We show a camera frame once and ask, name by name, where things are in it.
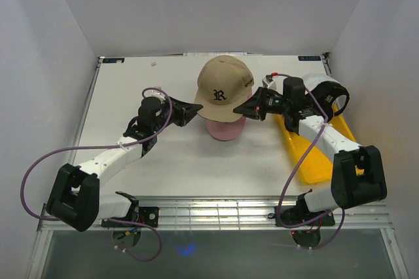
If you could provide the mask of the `pink cap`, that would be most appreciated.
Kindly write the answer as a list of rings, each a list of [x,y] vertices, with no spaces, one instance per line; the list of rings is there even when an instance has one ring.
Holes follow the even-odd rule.
[[[206,120],[207,131],[213,138],[219,141],[235,140],[242,134],[245,125],[245,117],[241,117],[234,122],[217,122]]]

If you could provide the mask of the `beige cap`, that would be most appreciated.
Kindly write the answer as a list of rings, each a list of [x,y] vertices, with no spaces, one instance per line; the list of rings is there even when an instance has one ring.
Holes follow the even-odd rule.
[[[254,85],[252,72],[241,60],[220,55],[202,68],[194,102],[202,106],[198,114],[209,121],[231,123],[242,115],[234,109],[248,100]]]

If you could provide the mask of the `black cap white logo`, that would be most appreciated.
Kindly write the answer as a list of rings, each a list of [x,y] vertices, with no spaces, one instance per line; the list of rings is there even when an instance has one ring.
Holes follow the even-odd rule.
[[[340,83],[334,81],[323,81],[319,83],[311,93],[315,99],[320,104],[321,108],[327,115],[327,120],[330,121],[335,116],[339,116],[343,113],[348,102],[350,100],[350,94],[346,88],[344,88]],[[335,102],[343,97],[344,104],[343,106],[335,111],[333,106]]]

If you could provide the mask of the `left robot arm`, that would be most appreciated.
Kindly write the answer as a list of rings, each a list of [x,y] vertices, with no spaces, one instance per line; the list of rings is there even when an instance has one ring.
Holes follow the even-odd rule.
[[[143,158],[157,143],[159,131],[171,124],[186,126],[202,108],[171,97],[144,98],[115,148],[58,170],[46,212],[80,232],[98,219],[118,219],[124,226],[134,225],[140,220],[138,199],[121,191],[105,195],[102,188],[127,165]]]

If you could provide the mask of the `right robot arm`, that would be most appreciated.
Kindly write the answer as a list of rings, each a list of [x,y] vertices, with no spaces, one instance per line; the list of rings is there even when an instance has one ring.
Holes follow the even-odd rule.
[[[340,208],[347,210],[384,200],[388,191],[380,151],[362,146],[330,125],[343,110],[333,110],[339,97],[350,99],[348,90],[326,74],[303,77],[286,75],[281,92],[273,88],[277,73],[263,79],[263,85],[234,113],[263,121],[267,114],[282,116],[285,128],[317,147],[332,163],[328,187],[298,196],[287,210],[276,209],[278,225],[288,229],[310,225]]]

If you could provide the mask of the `yellow plastic tray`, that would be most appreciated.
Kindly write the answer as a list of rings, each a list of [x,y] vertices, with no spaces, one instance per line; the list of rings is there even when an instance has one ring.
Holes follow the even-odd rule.
[[[322,116],[308,117],[299,122],[297,133],[286,130],[282,116],[276,115],[275,119],[294,163],[315,143],[298,170],[301,182],[306,185],[331,180],[335,155],[341,151],[358,151],[361,147],[342,115],[327,124]]]

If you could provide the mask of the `aluminium table rail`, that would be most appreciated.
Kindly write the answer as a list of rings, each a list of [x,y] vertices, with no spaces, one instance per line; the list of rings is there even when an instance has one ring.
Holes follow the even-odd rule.
[[[275,220],[268,214],[278,204],[275,198],[149,198],[144,206],[159,208],[160,231],[250,231],[273,230]],[[321,230],[337,228],[344,218],[345,229],[390,229],[393,227],[383,201],[345,211],[333,211],[335,225],[322,225]]]

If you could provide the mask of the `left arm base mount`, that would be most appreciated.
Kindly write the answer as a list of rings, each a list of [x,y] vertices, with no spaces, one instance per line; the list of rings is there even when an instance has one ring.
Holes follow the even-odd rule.
[[[114,221],[102,221],[102,227],[137,227],[136,223],[142,223],[150,227],[158,227],[160,208],[156,206],[139,207],[134,210],[130,210],[125,217],[114,217],[113,219],[120,220],[122,223]]]

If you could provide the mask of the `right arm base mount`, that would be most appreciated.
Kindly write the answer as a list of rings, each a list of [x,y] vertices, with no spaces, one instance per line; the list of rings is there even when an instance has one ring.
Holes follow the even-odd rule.
[[[267,218],[273,219],[277,227],[282,227],[283,225],[297,225],[304,223],[308,220],[314,219],[319,215],[323,214],[323,211],[320,212],[306,212],[300,213],[296,207],[289,207],[281,209],[280,217],[277,217],[277,206],[274,207],[274,211],[267,215]],[[325,216],[322,216],[319,220],[312,222],[310,225],[318,226],[321,223],[322,226],[332,227],[335,226],[335,219],[332,213],[328,213]]]

